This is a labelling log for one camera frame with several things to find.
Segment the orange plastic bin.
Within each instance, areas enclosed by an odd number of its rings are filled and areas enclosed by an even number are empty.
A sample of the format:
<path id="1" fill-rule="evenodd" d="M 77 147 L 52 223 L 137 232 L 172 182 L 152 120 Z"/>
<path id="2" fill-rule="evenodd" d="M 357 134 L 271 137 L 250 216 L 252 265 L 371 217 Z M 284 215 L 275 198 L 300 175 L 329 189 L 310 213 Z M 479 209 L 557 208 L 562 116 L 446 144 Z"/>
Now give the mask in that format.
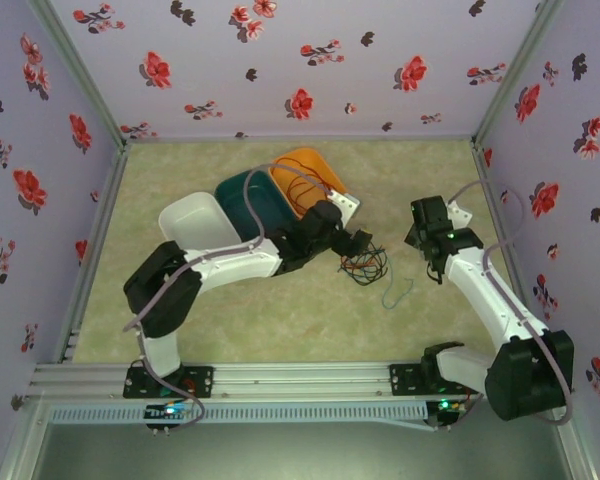
<path id="1" fill-rule="evenodd" d="M 276 167 L 269 169 L 269 175 L 297 218 L 302 218 L 319 200 L 326 200 L 327 193 L 296 171 L 327 190 L 336 190 L 342 194 L 348 192 L 335 171 L 315 149 L 298 148 L 278 157 L 274 164 Z"/>

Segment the teal plastic bin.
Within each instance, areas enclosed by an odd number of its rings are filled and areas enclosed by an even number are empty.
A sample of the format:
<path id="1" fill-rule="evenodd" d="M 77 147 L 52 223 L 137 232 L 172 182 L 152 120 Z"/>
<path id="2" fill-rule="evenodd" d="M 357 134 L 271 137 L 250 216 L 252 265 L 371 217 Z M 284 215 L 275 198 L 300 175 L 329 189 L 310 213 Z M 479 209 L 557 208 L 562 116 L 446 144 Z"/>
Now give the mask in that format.
<path id="1" fill-rule="evenodd" d="M 231 221 L 242 241 L 256 238 L 259 229 L 244 201 L 244 184 L 249 171 L 224 181 L 214 197 Z M 248 199 L 263 224 L 266 234 L 291 226 L 296 216 L 268 173 L 257 171 L 248 185 Z"/>

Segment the white plastic bin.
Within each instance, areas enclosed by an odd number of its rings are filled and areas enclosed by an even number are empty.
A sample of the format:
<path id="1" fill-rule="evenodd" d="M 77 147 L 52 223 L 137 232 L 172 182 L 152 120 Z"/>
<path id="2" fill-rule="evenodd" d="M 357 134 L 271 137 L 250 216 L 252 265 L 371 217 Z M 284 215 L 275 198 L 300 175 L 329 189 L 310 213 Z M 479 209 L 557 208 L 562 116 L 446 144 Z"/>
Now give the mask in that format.
<path id="1" fill-rule="evenodd" d="M 208 192 L 195 192 L 165 207 L 158 225 L 167 240 L 183 250 L 212 250 L 237 245 L 241 239 Z"/>

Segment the small circuit board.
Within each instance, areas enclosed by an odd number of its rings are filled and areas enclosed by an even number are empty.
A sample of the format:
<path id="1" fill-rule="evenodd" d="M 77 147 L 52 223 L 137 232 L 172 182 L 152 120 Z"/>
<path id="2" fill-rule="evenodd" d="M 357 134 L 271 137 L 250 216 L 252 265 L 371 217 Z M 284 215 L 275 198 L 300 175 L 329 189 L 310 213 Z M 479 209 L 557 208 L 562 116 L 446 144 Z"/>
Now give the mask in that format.
<path id="1" fill-rule="evenodd" d="M 151 404 L 145 407 L 143 420 L 150 429 L 174 428 L 185 421 L 190 410 L 187 403 Z"/>
<path id="2" fill-rule="evenodd" d="M 450 431 L 467 413 L 464 402 L 441 399 L 426 402 L 425 423 L 434 430 Z"/>

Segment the aluminium table side rail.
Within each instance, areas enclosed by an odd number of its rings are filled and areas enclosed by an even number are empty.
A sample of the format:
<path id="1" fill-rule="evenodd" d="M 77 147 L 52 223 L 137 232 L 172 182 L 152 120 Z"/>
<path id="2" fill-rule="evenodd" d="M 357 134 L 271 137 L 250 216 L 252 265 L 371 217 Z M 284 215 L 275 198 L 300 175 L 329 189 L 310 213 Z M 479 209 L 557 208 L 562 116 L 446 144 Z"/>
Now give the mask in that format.
<path id="1" fill-rule="evenodd" d="M 112 158 L 111 169 L 100 194 L 94 222 L 87 238 L 85 254 L 79 267 L 76 283 L 54 348 L 53 364 L 71 362 L 73 359 L 75 347 L 71 344 L 71 341 L 75 336 L 80 335 L 130 150 L 131 146 L 125 143 Z"/>
<path id="2" fill-rule="evenodd" d="M 525 292 L 526 281 L 515 251 L 516 242 L 528 220 L 522 197 L 509 183 L 494 179 L 487 172 L 486 157 L 481 146 L 476 151 L 472 149 L 472 154 L 497 242 L 470 262 L 474 273 L 465 296 L 485 326 L 494 350 L 499 351 L 514 338 L 531 340 L 535 334 L 546 333 L 549 327 L 534 314 L 529 305 L 530 297 Z M 496 202 L 496 193 L 504 190 L 517 201 L 519 208 L 512 225 L 506 224 L 502 208 Z"/>

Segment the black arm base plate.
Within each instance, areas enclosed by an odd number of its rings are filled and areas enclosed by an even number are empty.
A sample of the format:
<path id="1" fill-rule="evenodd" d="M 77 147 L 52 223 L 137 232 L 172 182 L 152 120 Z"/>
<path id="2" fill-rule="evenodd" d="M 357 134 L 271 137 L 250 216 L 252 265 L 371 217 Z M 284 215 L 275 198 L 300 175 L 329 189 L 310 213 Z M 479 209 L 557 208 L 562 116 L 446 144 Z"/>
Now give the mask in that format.
<path id="1" fill-rule="evenodd" d="M 477 394 L 469 387 L 443 379 L 420 363 L 391 364 L 388 371 L 393 396 Z"/>
<path id="2" fill-rule="evenodd" d="M 181 366 L 165 381 L 197 398 L 206 399 L 211 396 L 213 378 L 211 366 Z M 180 394 L 156 381 L 140 363 L 127 370 L 122 396 L 125 399 L 181 398 Z"/>

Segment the aluminium mounting rail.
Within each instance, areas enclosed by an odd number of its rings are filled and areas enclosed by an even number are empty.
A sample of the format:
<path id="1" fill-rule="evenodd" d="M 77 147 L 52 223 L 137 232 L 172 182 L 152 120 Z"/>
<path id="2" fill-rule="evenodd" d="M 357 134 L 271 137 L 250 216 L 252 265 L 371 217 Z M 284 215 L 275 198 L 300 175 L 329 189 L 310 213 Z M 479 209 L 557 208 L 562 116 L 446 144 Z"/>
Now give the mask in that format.
<path id="1" fill-rule="evenodd" d="M 34 370 L 27 395 L 30 398 L 56 400 L 166 399 L 125 399 L 122 396 L 127 370 L 137 363 L 143 365 L 142 362 L 134 362 L 129 366 L 68 363 L 39 365 Z M 393 396 L 388 371 L 391 364 L 409 363 L 216 363 L 184 366 L 211 366 L 214 369 L 211 396 L 206 399 L 198 398 L 202 401 L 252 403 L 456 400 L 476 395 Z M 481 393 L 485 390 L 488 371 L 483 360 L 469 362 L 459 359 L 449 365 L 439 366 L 437 373 L 445 380 Z M 188 394 L 167 383 L 165 378 L 155 380 L 181 397 Z"/>

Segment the aluminium frame post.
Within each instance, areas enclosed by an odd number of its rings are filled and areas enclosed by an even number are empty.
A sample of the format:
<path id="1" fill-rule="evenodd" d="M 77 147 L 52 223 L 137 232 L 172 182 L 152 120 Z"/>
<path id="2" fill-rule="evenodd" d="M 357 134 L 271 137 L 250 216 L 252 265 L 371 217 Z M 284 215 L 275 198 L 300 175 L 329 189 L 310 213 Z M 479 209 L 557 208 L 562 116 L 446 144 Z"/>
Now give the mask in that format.
<path id="1" fill-rule="evenodd" d="M 471 137 L 471 148 L 476 151 L 504 110 L 509 96 L 523 75 L 535 51 L 539 48 L 548 33 L 556 15 L 566 0 L 538 0 L 534 20 L 527 31 L 507 73 L 498 88 L 496 95 L 481 120 L 479 127 Z"/>
<path id="2" fill-rule="evenodd" d="M 94 78 L 90 74 L 73 40 L 69 36 L 68 31 L 61 22 L 51 0 L 25 0 L 25 2 L 46 31 L 65 67 L 72 75 L 75 83 L 86 95 L 87 100 L 94 108 L 100 122 L 106 128 L 118 149 L 124 150 L 127 146 L 127 141 L 123 139 L 104 97 L 101 95 Z"/>

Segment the aluminium lower frame bar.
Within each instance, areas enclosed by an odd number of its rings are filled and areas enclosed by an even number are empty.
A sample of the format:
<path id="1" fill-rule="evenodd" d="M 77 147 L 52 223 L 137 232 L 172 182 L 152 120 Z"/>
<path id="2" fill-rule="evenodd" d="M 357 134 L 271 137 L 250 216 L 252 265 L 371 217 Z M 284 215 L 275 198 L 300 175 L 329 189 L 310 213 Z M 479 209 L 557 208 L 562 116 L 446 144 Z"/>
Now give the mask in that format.
<path id="1" fill-rule="evenodd" d="M 574 420 L 556 427 L 570 480 L 600 480 L 590 452 Z"/>
<path id="2" fill-rule="evenodd" d="M 26 403 L 0 467 L 0 480 L 33 480 L 50 418 L 50 407 L 37 399 Z"/>

